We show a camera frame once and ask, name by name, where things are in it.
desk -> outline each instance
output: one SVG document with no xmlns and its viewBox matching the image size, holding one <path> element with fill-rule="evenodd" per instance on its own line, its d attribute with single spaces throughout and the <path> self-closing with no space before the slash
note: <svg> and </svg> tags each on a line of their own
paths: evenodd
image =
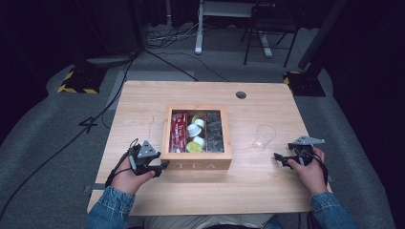
<svg viewBox="0 0 405 229">
<path fill-rule="evenodd" d="M 199 7 L 199 28 L 196 39 L 195 54 L 203 52 L 203 17 L 206 16 L 229 16 L 229 17 L 250 17 L 253 3 L 238 3 L 238 2 L 216 2 L 200 0 Z M 268 47 L 266 36 L 261 34 L 260 41 L 266 57 L 271 57 L 273 54 Z"/>
<path fill-rule="evenodd" d="M 236 92 L 245 92 L 240 99 Z M 309 210 L 309 192 L 295 171 L 279 167 L 273 153 L 292 155 L 287 144 L 306 127 L 285 84 L 128 81 L 117 106 L 96 183 L 104 183 L 130 143 L 148 139 L 160 150 L 168 104 L 225 105 L 233 159 L 229 170 L 165 170 L 143 184 L 135 216 L 285 213 Z M 251 147 L 260 123 L 276 138 L 262 152 Z M 102 191 L 94 190 L 88 210 Z"/>
</svg>

chair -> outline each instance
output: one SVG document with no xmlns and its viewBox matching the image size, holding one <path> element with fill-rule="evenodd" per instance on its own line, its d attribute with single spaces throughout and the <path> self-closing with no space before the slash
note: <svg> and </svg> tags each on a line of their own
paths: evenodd
<svg viewBox="0 0 405 229">
<path fill-rule="evenodd" d="M 294 46 L 295 38 L 300 30 L 301 16 L 300 13 L 297 13 L 296 6 L 293 5 L 294 3 L 290 2 L 290 0 L 258 0 L 256 2 L 256 5 L 253 6 L 251 10 L 249 25 L 245 29 L 244 36 L 242 37 L 243 42 L 246 33 L 249 33 L 244 65 L 246 65 L 252 33 L 258 33 L 260 35 L 281 35 L 276 46 L 271 48 L 288 50 L 287 58 L 284 63 L 284 68 L 286 67 L 292 47 Z M 293 34 L 289 48 L 277 47 L 288 33 Z"/>
</svg>

denim jacket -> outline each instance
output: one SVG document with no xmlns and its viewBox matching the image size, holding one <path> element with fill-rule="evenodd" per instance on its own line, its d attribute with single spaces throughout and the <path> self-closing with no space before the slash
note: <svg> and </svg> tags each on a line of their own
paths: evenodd
<svg viewBox="0 0 405 229">
<path fill-rule="evenodd" d="M 128 228 L 128 215 L 134 204 L 135 196 L 120 192 L 109 186 L 95 204 L 87 218 L 86 228 Z M 339 204 L 332 193 L 322 193 L 310 199 L 315 218 L 322 228 L 355 228 L 351 217 Z M 282 228 L 277 220 L 270 220 L 265 229 Z"/>
</svg>

gray carpet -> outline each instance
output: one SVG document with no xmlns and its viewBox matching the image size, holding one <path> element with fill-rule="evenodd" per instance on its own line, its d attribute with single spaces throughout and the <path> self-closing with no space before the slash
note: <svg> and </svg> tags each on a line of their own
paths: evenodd
<svg viewBox="0 0 405 229">
<path fill-rule="evenodd" d="M 207 31 L 202 55 L 199 56 L 194 55 L 195 37 L 175 42 L 165 49 L 150 51 L 193 73 L 199 81 L 281 83 L 284 72 L 298 70 L 297 63 L 316 31 L 299 32 L 286 68 L 282 67 L 286 51 L 274 50 L 274 57 L 265 58 L 260 48 L 251 50 L 244 66 L 245 43 L 240 42 L 242 33 L 235 29 Z M 57 88 L 70 68 L 67 66 L 49 81 L 50 95 L 21 118 L 2 144 L 0 207 L 33 170 L 82 130 L 77 126 L 79 122 L 98 115 L 104 109 L 117 89 L 117 81 L 123 76 L 122 66 L 109 69 L 100 94 L 59 94 Z M 130 70 L 129 77 L 140 80 L 192 80 L 145 52 L 139 55 Z M 165 73 L 151 76 L 155 72 Z M 326 164 L 334 179 L 330 184 L 333 192 L 350 212 L 358 228 L 394 228 L 384 187 L 332 97 L 328 74 L 321 72 L 319 79 L 326 97 L 295 97 L 295 101 L 309 135 L 326 140 L 321 148 L 327 154 Z M 114 115 L 114 109 L 104 114 L 106 126 L 111 125 Z M 109 134 L 101 119 L 96 124 L 91 132 L 82 134 L 27 182 L 12 200 L 0 221 L 0 228 L 84 226 L 89 195 L 83 192 L 83 188 L 96 178 Z M 285 228 L 296 228 L 297 219 L 297 214 L 280 215 Z M 139 224 L 139 221 L 140 218 L 133 217 L 131 225 Z"/>
</svg>

person's left hand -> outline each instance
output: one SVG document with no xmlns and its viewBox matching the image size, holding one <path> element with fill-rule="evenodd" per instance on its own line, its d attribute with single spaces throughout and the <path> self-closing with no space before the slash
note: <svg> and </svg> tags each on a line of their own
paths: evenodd
<svg viewBox="0 0 405 229">
<path fill-rule="evenodd" d="M 116 173 L 128 168 L 131 168 L 131 164 L 129 162 L 129 158 L 126 157 L 119 165 Z M 154 176 L 155 176 L 154 171 L 150 171 L 146 174 L 137 176 L 134 174 L 132 170 L 127 170 L 116 175 L 113 179 L 113 182 L 111 182 L 111 186 L 118 189 L 121 192 L 133 196 L 139 189 L 140 185 L 142 185 L 144 182 L 148 181 Z"/>
</svg>

